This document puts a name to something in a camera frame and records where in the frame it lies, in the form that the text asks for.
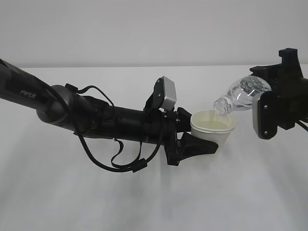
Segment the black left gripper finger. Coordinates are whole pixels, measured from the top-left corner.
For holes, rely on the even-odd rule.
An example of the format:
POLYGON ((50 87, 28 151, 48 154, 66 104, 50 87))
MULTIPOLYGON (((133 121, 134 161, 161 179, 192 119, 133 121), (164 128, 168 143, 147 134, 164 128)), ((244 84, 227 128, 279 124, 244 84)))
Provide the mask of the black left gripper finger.
POLYGON ((218 144, 184 132, 179 140, 179 149, 180 161, 182 161, 198 155, 214 154, 218 149, 218 144))
POLYGON ((178 107, 176 111, 176 130, 177 132, 190 132, 191 131, 191 120, 192 114, 186 111, 182 107, 178 107))

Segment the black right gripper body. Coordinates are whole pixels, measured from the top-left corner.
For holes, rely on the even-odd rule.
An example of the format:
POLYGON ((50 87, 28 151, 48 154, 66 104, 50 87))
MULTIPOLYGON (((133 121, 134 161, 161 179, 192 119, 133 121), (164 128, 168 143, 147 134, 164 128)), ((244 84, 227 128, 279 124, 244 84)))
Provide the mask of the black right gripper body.
POLYGON ((288 130, 297 122, 308 121, 308 79, 303 76, 297 49, 280 50, 279 56, 280 64, 255 66, 250 71, 265 80, 277 95, 278 127, 288 130))

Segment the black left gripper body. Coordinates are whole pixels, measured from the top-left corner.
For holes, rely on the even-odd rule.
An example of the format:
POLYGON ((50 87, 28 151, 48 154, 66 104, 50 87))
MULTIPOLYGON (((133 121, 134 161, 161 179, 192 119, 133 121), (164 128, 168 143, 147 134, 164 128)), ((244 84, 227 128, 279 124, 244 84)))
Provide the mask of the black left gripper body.
POLYGON ((167 164, 177 166, 180 163, 179 140, 176 130, 176 111, 161 111, 153 107, 153 95, 146 101, 143 109, 143 131, 154 139, 154 142, 163 145, 167 164))

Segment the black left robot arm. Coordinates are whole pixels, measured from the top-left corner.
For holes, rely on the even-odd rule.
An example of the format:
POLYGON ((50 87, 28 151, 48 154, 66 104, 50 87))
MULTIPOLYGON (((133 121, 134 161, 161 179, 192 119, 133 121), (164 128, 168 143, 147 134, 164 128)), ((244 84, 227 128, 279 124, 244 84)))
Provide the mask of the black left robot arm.
POLYGON ((116 107, 109 98, 87 96, 88 90, 70 84, 49 86, 6 61, 0 63, 0 97, 35 109, 44 123, 73 131, 87 156, 105 170, 135 172, 146 167, 149 159, 137 156, 129 164, 108 167, 94 159, 86 145, 87 138, 115 140, 120 147, 124 146, 124 140, 152 143, 156 149, 163 146, 167 163, 172 166, 192 156, 213 154, 218 149, 216 142, 193 136, 191 114, 174 107, 175 84, 167 77, 156 81, 141 111, 116 107))

